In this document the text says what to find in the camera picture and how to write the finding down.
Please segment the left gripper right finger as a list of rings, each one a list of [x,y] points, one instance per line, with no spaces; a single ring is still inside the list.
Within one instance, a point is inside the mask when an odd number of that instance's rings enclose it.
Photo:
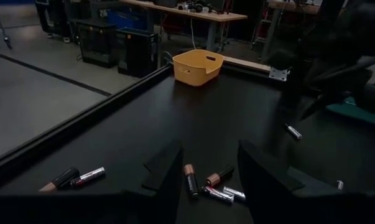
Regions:
[[[302,224],[301,204],[293,191],[305,185],[287,173],[288,165],[241,139],[238,170],[254,224]]]

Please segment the teal plastic bin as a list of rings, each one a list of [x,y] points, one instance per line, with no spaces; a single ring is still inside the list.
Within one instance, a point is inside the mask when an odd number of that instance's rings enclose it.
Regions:
[[[348,118],[357,119],[375,125],[375,113],[370,113],[357,107],[352,97],[345,99],[342,103],[329,105],[326,109]]]

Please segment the wooden workbench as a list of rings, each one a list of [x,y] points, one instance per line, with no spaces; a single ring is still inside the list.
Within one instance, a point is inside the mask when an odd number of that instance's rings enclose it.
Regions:
[[[132,4],[135,6],[140,6],[146,9],[155,9],[158,11],[162,11],[165,13],[171,13],[171,14],[178,14],[183,15],[191,18],[201,19],[210,21],[210,26],[208,28],[208,37],[206,40],[206,49],[210,51],[217,51],[217,48],[215,47],[215,34],[216,29],[218,27],[218,24],[223,24],[231,21],[239,21],[247,19],[248,17],[242,14],[235,14],[229,12],[228,14],[216,14],[216,13],[209,13],[209,12],[189,12],[187,10],[179,10],[177,8],[172,7],[164,7],[154,4],[153,2],[147,2],[147,1],[138,1],[138,0],[118,0],[119,2],[123,4]]]

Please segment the yellow plastic bin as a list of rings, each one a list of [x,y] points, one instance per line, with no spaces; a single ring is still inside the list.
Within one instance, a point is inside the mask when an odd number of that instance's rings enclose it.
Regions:
[[[224,56],[202,49],[194,49],[172,58],[174,77],[190,86],[202,86],[216,78],[224,62]]]

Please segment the metal corner bracket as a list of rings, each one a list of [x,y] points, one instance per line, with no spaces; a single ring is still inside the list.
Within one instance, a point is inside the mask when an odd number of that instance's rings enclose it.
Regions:
[[[271,67],[270,72],[269,72],[269,78],[278,80],[281,82],[286,82],[287,81],[287,76],[290,73],[290,70],[278,70],[274,67]]]

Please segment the blue storage crate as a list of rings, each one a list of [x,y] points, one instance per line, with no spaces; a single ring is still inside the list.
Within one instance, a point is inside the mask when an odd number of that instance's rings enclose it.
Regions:
[[[115,24],[118,29],[147,30],[147,16],[141,12],[109,10],[107,11],[107,22]]]

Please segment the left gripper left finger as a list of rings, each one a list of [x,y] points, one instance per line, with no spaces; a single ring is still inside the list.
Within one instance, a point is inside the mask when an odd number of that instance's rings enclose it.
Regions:
[[[182,188],[184,148],[179,141],[171,141],[144,167],[149,175],[142,187],[155,193],[142,213],[144,224],[175,224]]]

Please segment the black computer tower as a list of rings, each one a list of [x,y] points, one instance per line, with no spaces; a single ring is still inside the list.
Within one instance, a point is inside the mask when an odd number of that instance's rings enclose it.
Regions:
[[[104,68],[118,64],[116,25],[93,19],[75,19],[80,41],[81,59]]]
[[[158,34],[125,27],[116,31],[116,38],[120,49],[118,73],[142,78],[157,70]]]

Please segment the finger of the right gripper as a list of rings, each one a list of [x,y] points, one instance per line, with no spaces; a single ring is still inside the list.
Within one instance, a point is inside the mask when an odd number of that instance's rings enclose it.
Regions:
[[[349,74],[327,78],[324,82],[317,85],[321,90],[321,94],[305,110],[300,119],[305,120],[318,110],[322,110],[335,103],[341,103],[348,97],[359,98],[361,100],[364,98],[364,88],[372,75],[373,72],[370,70],[358,70]]]

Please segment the black copper AA battery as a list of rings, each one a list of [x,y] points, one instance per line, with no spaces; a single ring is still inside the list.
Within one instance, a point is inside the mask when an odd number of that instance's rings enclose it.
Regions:
[[[230,179],[234,173],[234,166],[226,166],[223,170],[215,172],[206,178],[205,185],[209,187],[216,187],[220,183]]]
[[[191,164],[186,164],[183,168],[185,177],[187,179],[188,190],[191,198],[198,198],[199,189],[195,176],[194,168]]]
[[[39,192],[52,192],[59,189],[63,189],[70,185],[70,181],[80,175],[80,172],[77,168],[71,167],[65,172],[60,174],[58,177],[54,178],[47,185],[39,189]]]

